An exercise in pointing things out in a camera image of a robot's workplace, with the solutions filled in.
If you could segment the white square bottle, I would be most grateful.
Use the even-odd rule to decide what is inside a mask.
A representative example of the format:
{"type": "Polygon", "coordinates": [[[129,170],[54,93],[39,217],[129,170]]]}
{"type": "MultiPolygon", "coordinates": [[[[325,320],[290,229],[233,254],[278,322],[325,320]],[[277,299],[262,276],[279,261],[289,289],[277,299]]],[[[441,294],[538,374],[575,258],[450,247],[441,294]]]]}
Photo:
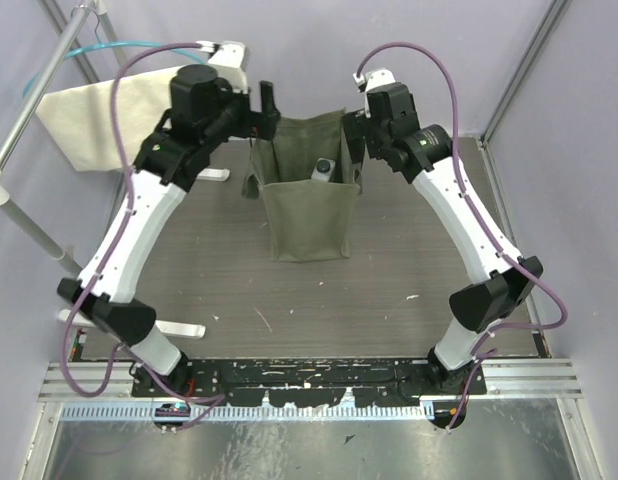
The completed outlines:
{"type": "Polygon", "coordinates": [[[311,180],[320,182],[332,182],[335,178],[336,162],[332,159],[321,157],[317,160],[311,173],[311,180]]]}

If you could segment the olive green canvas bag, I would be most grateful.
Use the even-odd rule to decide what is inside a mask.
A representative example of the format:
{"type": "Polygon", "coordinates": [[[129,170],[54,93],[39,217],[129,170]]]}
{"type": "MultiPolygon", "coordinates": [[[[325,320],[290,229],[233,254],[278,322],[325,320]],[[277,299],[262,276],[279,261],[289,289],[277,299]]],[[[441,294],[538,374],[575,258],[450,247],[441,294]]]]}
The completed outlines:
{"type": "Polygon", "coordinates": [[[350,223],[361,194],[361,160],[346,144],[344,109],[307,119],[283,117],[271,141],[251,144],[241,195],[262,200],[270,258],[305,263],[351,256],[350,223]],[[332,182],[311,180],[321,157],[336,162],[332,182]]]}

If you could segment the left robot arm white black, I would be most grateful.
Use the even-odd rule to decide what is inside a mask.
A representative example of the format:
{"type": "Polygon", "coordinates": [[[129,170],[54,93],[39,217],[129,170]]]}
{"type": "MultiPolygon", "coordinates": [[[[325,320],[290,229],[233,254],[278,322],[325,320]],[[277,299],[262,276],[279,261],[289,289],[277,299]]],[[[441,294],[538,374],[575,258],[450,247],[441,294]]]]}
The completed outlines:
{"type": "Polygon", "coordinates": [[[155,310],[135,297],[149,253],[167,220],[190,192],[211,154],[232,137],[270,140],[281,114],[274,86],[259,83],[261,108],[250,105],[227,68],[201,64],[178,69],[170,105],[142,141],[131,165],[131,187],[96,254],[77,278],[64,278],[61,298],[153,370],[167,396],[189,384],[186,359],[156,324],[155,310]]]}

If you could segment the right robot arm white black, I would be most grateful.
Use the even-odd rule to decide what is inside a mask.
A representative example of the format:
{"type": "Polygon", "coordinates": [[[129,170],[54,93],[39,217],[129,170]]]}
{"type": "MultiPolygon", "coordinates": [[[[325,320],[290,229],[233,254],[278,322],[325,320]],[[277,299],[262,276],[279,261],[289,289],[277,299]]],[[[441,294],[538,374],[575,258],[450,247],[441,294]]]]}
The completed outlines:
{"type": "Polygon", "coordinates": [[[467,205],[467,195],[475,190],[463,164],[453,161],[450,136],[439,125],[420,125],[406,85],[389,81],[360,89],[365,106],[346,121],[347,138],[364,141],[371,158],[385,161],[423,196],[454,242],[470,280],[450,296],[452,321],[427,355],[429,385],[448,394],[462,383],[478,340],[509,317],[532,289],[531,281],[507,261],[513,259],[535,276],[542,275],[543,266],[535,256],[522,256],[480,200],[467,205]]]}

